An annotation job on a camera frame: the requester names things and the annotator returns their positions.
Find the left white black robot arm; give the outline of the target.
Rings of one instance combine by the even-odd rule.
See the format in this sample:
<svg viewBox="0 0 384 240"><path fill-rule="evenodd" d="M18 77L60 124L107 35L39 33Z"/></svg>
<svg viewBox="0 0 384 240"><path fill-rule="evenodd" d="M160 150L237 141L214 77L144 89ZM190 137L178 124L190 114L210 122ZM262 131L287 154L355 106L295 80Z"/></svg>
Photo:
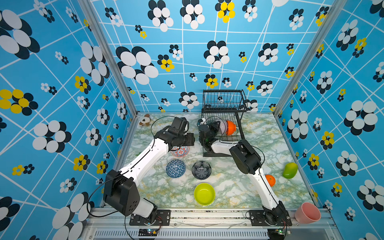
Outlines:
<svg viewBox="0 0 384 240"><path fill-rule="evenodd" d="M109 171L105 180L104 202L124 216L134 214L154 222L158 207L140 196L138 185L152 166L174 147L194 145L194 134L188 130L186 118L173 117L172 124L154 134L148 147L132 162L118 171Z"/></svg>

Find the red white patterned bowl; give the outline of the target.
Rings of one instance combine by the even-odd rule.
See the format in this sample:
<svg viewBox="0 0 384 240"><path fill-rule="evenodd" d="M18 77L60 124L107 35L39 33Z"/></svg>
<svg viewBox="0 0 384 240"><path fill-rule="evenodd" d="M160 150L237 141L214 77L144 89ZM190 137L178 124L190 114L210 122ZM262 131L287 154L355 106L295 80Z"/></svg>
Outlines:
<svg viewBox="0 0 384 240"><path fill-rule="evenodd" d="M176 158L183 158L185 157L190 151L190 147L174 147L171 150L171 154Z"/></svg>

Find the pink plastic cup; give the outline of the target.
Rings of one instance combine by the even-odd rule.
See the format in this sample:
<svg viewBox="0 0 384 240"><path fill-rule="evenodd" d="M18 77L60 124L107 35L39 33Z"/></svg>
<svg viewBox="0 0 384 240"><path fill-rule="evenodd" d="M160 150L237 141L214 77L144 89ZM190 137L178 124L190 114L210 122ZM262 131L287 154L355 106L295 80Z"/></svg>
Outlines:
<svg viewBox="0 0 384 240"><path fill-rule="evenodd" d="M296 210L295 218L300 224L311 224L321 219L321 212L314 204L305 202Z"/></svg>

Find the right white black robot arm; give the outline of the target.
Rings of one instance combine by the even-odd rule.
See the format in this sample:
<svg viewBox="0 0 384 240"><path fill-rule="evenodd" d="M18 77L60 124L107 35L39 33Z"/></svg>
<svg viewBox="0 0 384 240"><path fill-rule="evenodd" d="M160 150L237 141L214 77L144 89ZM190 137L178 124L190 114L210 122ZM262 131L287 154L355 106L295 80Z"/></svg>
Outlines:
<svg viewBox="0 0 384 240"><path fill-rule="evenodd" d="M264 174L265 156L260 156L245 139L238 142L222 142L219 137L221 122L222 120L209 123L206 119L198 121L199 142L202 147L210 154L231 156L237 168L251 179L261 198L268 225L276 226L282 222L286 226L291 226L288 211L272 190Z"/></svg>

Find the lilac plastic bowl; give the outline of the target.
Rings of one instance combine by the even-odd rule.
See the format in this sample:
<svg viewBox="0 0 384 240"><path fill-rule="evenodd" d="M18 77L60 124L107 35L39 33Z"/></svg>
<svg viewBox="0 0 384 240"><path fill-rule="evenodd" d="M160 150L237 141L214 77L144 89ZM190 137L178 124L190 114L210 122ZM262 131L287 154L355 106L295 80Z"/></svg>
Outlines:
<svg viewBox="0 0 384 240"><path fill-rule="evenodd" d="M228 131L228 123L225 120L218 120L219 122L219 133L220 135L225 136Z"/></svg>

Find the lime green bowl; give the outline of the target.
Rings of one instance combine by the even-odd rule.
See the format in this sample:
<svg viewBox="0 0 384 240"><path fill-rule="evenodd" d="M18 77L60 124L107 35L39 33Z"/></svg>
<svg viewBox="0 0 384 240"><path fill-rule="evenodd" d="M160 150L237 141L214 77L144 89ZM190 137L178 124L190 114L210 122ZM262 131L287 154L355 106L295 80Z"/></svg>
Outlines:
<svg viewBox="0 0 384 240"><path fill-rule="evenodd" d="M194 198L196 202L202 206L208 206L215 200L216 192L208 183L201 183L194 190Z"/></svg>

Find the green mango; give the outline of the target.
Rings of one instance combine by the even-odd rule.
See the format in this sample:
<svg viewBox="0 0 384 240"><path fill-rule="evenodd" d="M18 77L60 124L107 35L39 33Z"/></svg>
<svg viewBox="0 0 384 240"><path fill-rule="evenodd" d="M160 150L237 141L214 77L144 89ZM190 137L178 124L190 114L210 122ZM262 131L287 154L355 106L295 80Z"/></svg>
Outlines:
<svg viewBox="0 0 384 240"><path fill-rule="evenodd" d="M296 163L288 163L283 170L283 177L286 179L292 179L298 172L298 165Z"/></svg>

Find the right circuit board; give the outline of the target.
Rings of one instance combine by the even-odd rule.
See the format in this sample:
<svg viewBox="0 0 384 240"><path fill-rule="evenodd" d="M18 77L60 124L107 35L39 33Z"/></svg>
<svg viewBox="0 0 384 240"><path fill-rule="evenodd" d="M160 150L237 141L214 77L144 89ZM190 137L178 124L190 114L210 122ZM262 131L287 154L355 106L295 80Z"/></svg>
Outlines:
<svg viewBox="0 0 384 240"><path fill-rule="evenodd" d="M283 240L285 232L282 229L268 229L270 240Z"/></svg>

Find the black patterned bowl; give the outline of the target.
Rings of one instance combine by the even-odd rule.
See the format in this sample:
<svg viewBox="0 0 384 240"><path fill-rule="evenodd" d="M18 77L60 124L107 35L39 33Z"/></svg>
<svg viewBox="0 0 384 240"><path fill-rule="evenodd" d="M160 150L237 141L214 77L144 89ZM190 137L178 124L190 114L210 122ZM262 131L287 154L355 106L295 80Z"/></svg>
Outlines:
<svg viewBox="0 0 384 240"><path fill-rule="evenodd" d="M212 173L212 168L208 162L197 161L192 167L192 174L198 180L207 179Z"/></svg>

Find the orange fruit right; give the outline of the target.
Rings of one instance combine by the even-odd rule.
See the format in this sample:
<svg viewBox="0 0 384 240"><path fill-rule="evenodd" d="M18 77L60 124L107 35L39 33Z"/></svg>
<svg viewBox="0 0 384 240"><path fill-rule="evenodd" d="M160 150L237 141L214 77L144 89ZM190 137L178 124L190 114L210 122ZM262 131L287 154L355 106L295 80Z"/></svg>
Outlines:
<svg viewBox="0 0 384 240"><path fill-rule="evenodd" d="M265 175L265 177L266 177L266 179L267 179L267 181L268 181L268 183L269 183L269 185L271 187L273 187L276 184L276 179L275 179L274 176L272 176L272 175Z"/></svg>

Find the blue patterned bowl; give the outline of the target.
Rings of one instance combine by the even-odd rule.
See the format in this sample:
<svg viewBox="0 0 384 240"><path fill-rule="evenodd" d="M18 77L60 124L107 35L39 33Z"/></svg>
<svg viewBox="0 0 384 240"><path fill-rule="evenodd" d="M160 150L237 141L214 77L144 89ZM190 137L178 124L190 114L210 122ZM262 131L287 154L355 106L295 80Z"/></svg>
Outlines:
<svg viewBox="0 0 384 240"><path fill-rule="evenodd" d="M186 165L183 161L175 159L170 161L166 166L166 173L170 178L176 179L184 175Z"/></svg>

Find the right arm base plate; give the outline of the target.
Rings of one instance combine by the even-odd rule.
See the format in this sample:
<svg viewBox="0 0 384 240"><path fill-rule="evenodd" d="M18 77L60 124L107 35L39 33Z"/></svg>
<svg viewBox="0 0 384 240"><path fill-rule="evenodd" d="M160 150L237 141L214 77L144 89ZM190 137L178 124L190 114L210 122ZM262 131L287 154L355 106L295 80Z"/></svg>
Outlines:
<svg viewBox="0 0 384 240"><path fill-rule="evenodd" d="M253 227L286 227L292 226L292 219L289 212L280 214L277 217L264 210L249 210L246 218L251 221Z"/></svg>

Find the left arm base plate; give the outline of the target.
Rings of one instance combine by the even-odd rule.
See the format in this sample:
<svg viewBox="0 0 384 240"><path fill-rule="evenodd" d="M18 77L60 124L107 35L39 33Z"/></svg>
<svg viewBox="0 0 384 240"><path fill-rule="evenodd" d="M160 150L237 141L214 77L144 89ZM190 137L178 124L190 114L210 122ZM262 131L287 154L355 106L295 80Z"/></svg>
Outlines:
<svg viewBox="0 0 384 240"><path fill-rule="evenodd" d="M153 221L143 218L139 215L132 215L130 218L130 226L169 226L171 220L171 210L157 210Z"/></svg>

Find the orange plastic bowl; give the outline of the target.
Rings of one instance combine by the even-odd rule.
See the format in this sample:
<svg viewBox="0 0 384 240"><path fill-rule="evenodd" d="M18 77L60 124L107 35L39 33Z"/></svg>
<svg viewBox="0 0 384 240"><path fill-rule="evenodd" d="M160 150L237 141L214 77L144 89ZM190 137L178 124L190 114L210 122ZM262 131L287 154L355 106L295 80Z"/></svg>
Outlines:
<svg viewBox="0 0 384 240"><path fill-rule="evenodd" d="M231 136L236 132L237 127L236 127L235 123L230 121L230 120L227 120L226 122L227 122L226 135Z"/></svg>

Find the circuit board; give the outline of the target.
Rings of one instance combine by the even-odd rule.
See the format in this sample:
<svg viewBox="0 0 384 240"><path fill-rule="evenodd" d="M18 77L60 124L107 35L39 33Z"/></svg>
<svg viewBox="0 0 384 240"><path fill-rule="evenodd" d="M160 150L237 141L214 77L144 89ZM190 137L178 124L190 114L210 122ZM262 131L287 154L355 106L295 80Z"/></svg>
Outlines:
<svg viewBox="0 0 384 240"><path fill-rule="evenodd" d="M139 229L139 237L156 237L160 229Z"/></svg>
<svg viewBox="0 0 384 240"><path fill-rule="evenodd" d="M285 232L282 229L268 229L270 240L283 240Z"/></svg>

